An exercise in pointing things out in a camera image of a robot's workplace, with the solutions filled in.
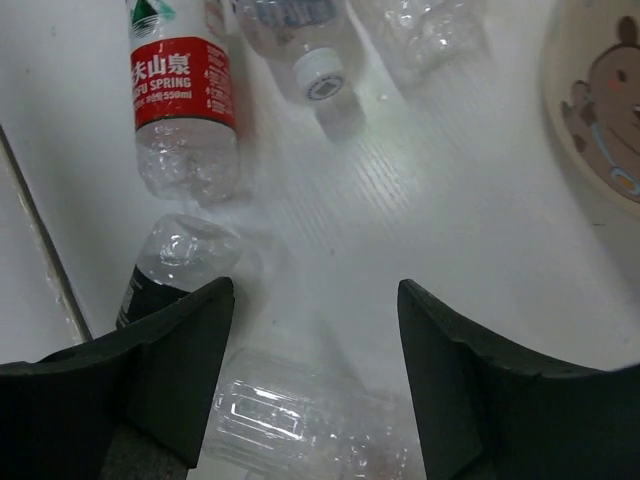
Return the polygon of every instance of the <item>white bottle cap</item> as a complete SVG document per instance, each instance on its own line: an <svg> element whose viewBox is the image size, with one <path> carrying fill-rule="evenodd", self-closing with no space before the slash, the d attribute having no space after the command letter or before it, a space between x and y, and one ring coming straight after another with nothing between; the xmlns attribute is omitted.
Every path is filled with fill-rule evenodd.
<svg viewBox="0 0 640 480"><path fill-rule="evenodd" d="M332 48L318 48L306 53L293 66L296 82L309 100L329 98L344 86L342 62Z"/></svg>

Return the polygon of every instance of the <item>plastic waste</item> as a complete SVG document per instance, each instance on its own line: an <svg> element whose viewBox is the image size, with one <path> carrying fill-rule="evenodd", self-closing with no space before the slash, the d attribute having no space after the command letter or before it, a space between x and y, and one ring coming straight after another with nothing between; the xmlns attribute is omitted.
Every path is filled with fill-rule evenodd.
<svg viewBox="0 0 640 480"><path fill-rule="evenodd" d="M228 275L241 255L240 240L224 228L188 215L165 215L140 251L116 326L125 327Z"/></svg>
<svg viewBox="0 0 640 480"><path fill-rule="evenodd" d="M309 101L346 84L335 41L347 18L344 0L236 0L238 24L262 57L287 64Z"/></svg>
<svg viewBox="0 0 640 480"><path fill-rule="evenodd" d="M399 87L483 39L482 0L351 0L354 12Z"/></svg>
<svg viewBox="0 0 640 480"><path fill-rule="evenodd" d="M423 479L417 432L401 418L346 379L241 350L223 367L203 453L264 478Z"/></svg>
<svg viewBox="0 0 640 480"><path fill-rule="evenodd" d="M202 207L238 181L220 0L127 0L138 170L163 199Z"/></svg>

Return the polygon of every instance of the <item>white floor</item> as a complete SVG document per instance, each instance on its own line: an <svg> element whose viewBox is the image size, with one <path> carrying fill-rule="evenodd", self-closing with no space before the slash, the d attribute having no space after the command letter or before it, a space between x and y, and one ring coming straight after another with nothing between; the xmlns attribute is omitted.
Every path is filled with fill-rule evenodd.
<svg viewBox="0 0 640 480"><path fill-rule="evenodd" d="M410 277L546 354L605 369L639 361L640 223L546 130L538 66L554 3L491 0L489 51L434 72L410 101L355 22L366 126L346 138L330 123L327 136L234 45L246 182L205 214L155 200L138 178L123 2L4 2L1 121L93 333L113 328L153 222L185 211L251 243L232 349L334 362L407 396L395 297ZM212 478L202 469L193 478Z"/></svg>

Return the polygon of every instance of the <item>plastic water bottle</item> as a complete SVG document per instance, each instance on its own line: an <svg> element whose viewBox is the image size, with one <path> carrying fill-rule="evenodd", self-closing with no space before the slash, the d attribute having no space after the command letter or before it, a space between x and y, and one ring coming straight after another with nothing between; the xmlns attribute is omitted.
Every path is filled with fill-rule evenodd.
<svg viewBox="0 0 640 480"><path fill-rule="evenodd" d="M412 417L351 379L240 350L222 369L202 451L273 480L423 480Z"/></svg>
<svg viewBox="0 0 640 480"><path fill-rule="evenodd" d="M242 254L231 232L188 215L166 215L154 225L138 256L116 326L151 315L218 277Z"/></svg>
<svg viewBox="0 0 640 480"><path fill-rule="evenodd" d="M138 170L163 199L207 207L238 179L220 0L126 0Z"/></svg>
<svg viewBox="0 0 640 480"><path fill-rule="evenodd" d="M351 0L396 84L425 73L482 42L481 0Z"/></svg>
<svg viewBox="0 0 640 480"><path fill-rule="evenodd" d="M344 0L237 0L234 9L253 49L290 65L307 100L327 99L345 85L333 48L346 20Z"/></svg>

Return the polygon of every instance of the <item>black bottle label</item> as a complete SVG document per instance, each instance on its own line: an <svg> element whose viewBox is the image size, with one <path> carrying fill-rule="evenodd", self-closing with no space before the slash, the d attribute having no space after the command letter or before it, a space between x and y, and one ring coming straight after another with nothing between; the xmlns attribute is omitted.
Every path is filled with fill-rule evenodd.
<svg viewBox="0 0 640 480"><path fill-rule="evenodd" d="M154 282L136 266L131 275L129 288L122 299L116 327L126 327L130 323L168 307L188 294L189 292L179 288Z"/></svg>

